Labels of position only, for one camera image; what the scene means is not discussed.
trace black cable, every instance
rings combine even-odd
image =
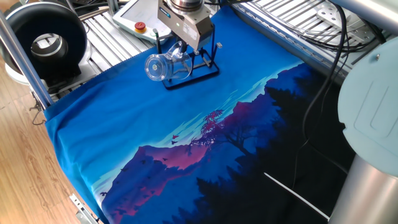
[[[224,7],[224,6],[232,6],[233,4],[237,4],[237,3],[244,3],[244,2],[251,2],[253,0],[234,0],[234,1],[229,1],[226,0],[224,2],[219,2],[219,3],[213,3],[213,2],[205,2],[205,4],[209,5],[209,6],[220,6],[220,7]]]
[[[118,2],[119,6],[123,6],[125,4],[126,4],[126,2]],[[101,7],[101,6],[108,6],[108,3],[107,2],[102,2],[102,3],[96,3],[96,4],[89,4],[89,5],[86,5],[86,6],[79,6],[79,7],[75,8],[75,11],[79,11],[79,10],[82,10],[82,9],[91,9],[91,8],[94,8],[94,7]]]
[[[335,47],[336,45],[326,44],[326,43],[320,42],[319,40],[315,40],[315,39],[312,39],[312,38],[309,38],[309,37],[305,37],[305,36],[302,36],[302,35],[300,35],[300,37],[302,39],[306,40],[307,42],[309,42],[309,43],[311,43],[313,45],[316,45],[318,47],[322,47],[322,48],[327,49],[327,50],[338,51],[338,46]],[[376,38],[373,38],[373,40],[371,40],[370,42],[368,42],[366,44],[359,44],[357,46],[349,46],[349,45],[347,45],[346,47],[344,46],[342,52],[347,53],[347,52],[360,51],[360,50],[364,49],[365,47],[367,47],[370,43],[372,43],[375,40],[376,40]]]
[[[302,131],[303,131],[303,135],[305,139],[308,139],[307,134],[305,133],[305,125],[307,122],[307,118],[308,118],[308,114],[310,113],[312,107],[314,106],[314,104],[317,102],[317,100],[319,99],[319,97],[321,96],[321,94],[323,93],[323,91],[325,91],[325,88],[327,87],[327,85],[329,84],[333,74],[335,73],[335,69],[337,67],[338,61],[340,59],[342,50],[343,50],[343,46],[344,46],[344,42],[345,42],[345,37],[347,35],[347,26],[346,26],[346,17],[345,17],[345,13],[343,11],[343,9],[339,6],[334,4],[337,8],[337,10],[340,13],[340,17],[341,17],[341,38],[340,38],[340,44],[339,44],[339,49],[337,51],[336,54],[336,58],[335,61],[333,62],[333,65],[330,68],[330,74],[327,76],[326,80],[323,82],[322,87],[320,88],[320,90],[318,91],[318,93],[315,95],[314,99],[312,100],[312,102],[310,103],[310,105],[308,106],[305,114],[304,114],[304,119],[303,119],[303,127],[302,127]]]
[[[381,32],[381,30],[375,26],[374,24],[370,23],[367,20],[361,19],[363,23],[365,23],[365,25],[367,25],[370,30],[372,31],[372,33],[374,34],[374,36],[376,37],[376,39],[380,42],[380,44],[384,44],[387,42],[386,38],[384,37],[383,33]]]
[[[333,82],[335,81],[336,77],[338,76],[338,74],[339,74],[340,71],[343,69],[344,65],[346,64],[347,59],[348,59],[348,55],[346,55],[346,58],[345,58],[345,60],[344,60],[344,62],[343,62],[343,64],[342,64],[342,66],[341,66],[340,69],[337,71],[337,73],[336,73],[335,77],[332,79],[332,81],[329,83],[329,86],[328,86],[328,88],[327,88],[327,90],[326,90],[326,92],[325,92],[325,95],[323,96],[320,116],[318,117],[318,121],[317,121],[317,124],[315,125],[315,128],[314,128],[314,129],[316,129],[316,128],[318,127],[319,123],[320,123],[320,120],[321,120],[322,114],[323,114],[323,107],[324,107],[324,105],[325,105],[326,96],[327,96],[327,94],[328,94],[328,92],[329,92],[329,90],[330,90],[330,88],[331,88]],[[332,164],[334,164],[335,166],[337,166],[337,167],[338,167],[339,169],[341,169],[345,174],[348,174],[348,170],[347,170],[347,169],[345,169],[341,164],[335,162],[334,160],[332,160],[332,159],[330,159],[328,156],[326,156],[324,153],[322,153],[321,151],[319,151],[319,150],[310,142],[310,139],[311,139],[311,136],[304,142],[304,144],[302,144],[302,145],[299,147],[299,149],[298,149],[297,152],[296,152],[295,164],[294,164],[294,178],[293,178],[292,190],[293,190],[293,188],[294,188],[295,180],[296,180],[296,176],[297,176],[297,163],[298,163],[298,159],[299,159],[300,150],[301,150],[304,146],[306,146],[307,144],[309,144],[309,145],[315,150],[315,152],[319,153],[319,155],[321,155],[321,156],[324,157],[326,160],[328,160],[329,162],[331,162]]]
[[[337,8],[338,12],[340,13],[340,17],[341,17],[341,24],[342,24],[342,26],[341,26],[340,44],[339,44],[339,47],[338,47],[338,51],[337,51],[337,54],[336,54],[335,61],[333,62],[333,65],[331,66],[330,74],[327,76],[326,80],[323,82],[323,85],[321,86],[321,88],[320,88],[320,90],[318,91],[318,93],[315,95],[314,99],[311,101],[310,105],[308,106],[308,108],[307,108],[307,110],[306,110],[306,112],[305,112],[305,114],[304,114],[303,123],[302,123],[302,124],[303,124],[303,125],[302,125],[302,132],[303,132],[303,136],[304,136],[305,142],[304,142],[304,144],[297,150],[297,153],[296,153],[295,170],[294,170],[294,180],[293,180],[292,189],[294,188],[295,179],[296,179],[296,175],[297,175],[297,159],[298,159],[299,152],[300,152],[300,150],[301,150],[304,146],[306,146],[306,145],[310,142],[310,138],[311,138],[312,133],[313,133],[313,131],[312,131],[312,132],[310,133],[310,137],[308,137],[307,134],[306,134],[306,132],[305,132],[305,126],[306,126],[306,123],[307,123],[308,114],[309,114],[309,112],[311,111],[311,109],[312,109],[312,107],[314,106],[314,104],[318,101],[319,97],[320,97],[320,96],[322,95],[322,93],[325,91],[325,88],[328,86],[328,89],[326,90],[326,93],[325,93],[324,96],[323,96],[322,104],[324,104],[326,94],[328,93],[328,91],[329,91],[329,89],[330,89],[330,87],[331,87],[331,84],[333,83],[333,82],[331,82],[331,78],[332,78],[333,74],[335,73],[335,69],[336,69],[337,64],[338,64],[338,62],[339,62],[339,60],[340,60],[341,53],[342,53],[343,47],[344,47],[345,38],[346,38],[346,36],[348,36],[348,33],[347,33],[347,26],[346,26],[346,16],[345,16],[345,13],[344,13],[343,9],[342,9],[339,5],[336,5],[336,4],[334,4],[334,5],[335,5],[335,7]],[[318,121],[317,121],[317,124],[315,125],[315,127],[318,126],[318,124],[319,124],[319,122],[320,122],[321,116],[322,116],[322,114],[319,115]],[[320,152],[320,151],[319,151],[317,148],[315,148],[314,146],[312,146],[312,147],[313,147],[318,153],[320,153],[325,159],[327,159],[328,161],[330,161],[330,162],[333,163],[334,165],[337,165],[339,168],[342,168],[342,166],[339,165],[336,161],[334,161],[333,159],[330,159],[329,157],[327,157],[326,155],[324,155],[322,152]]]

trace clear plastic cup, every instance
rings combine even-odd
[[[175,43],[166,54],[153,54],[145,62],[145,72],[151,80],[187,78],[192,71],[189,54],[182,52],[182,42]]]

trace red emergency stop button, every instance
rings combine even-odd
[[[136,32],[140,34],[143,34],[147,30],[147,27],[143,22],[137,22],[134,27],[136,28]]]

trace purple mountain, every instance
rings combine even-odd
[[[280,72],[278,79],[267,82],[267,87],[292,90],[292,77],[305,69],[299,65]],[[205,117],[205,124],[198,127],[202,136],[189,145],[140,147],[114,179],[103,200],[102,209],[111,223],[119,223],[123,215],[134,216],[153,196],[161,195],[168,181],[190,175],[202,164],[211,162],[211,155],[218,153],[217,147],[213,147],[216,144],[231,144],[231,150],[241,151],[242,156],[254,156],[253,149],[246,149],[247,140],[255,138],[257,146],[267,144],[274,135],[271,120],[277,117],[279,109],[265,87],[264,91],[252,102],[237,102],[233,113],[224,119],[221,119],[222,110],[211,112]]]

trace wooden floor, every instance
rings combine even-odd
[[[0,0],[0,9],[15,2]],[[77,193],[59,167],[45,126],[32,125],[34,105],[29,87],[8,77],[0,58],[0,224],[79,223],[68,198]]]

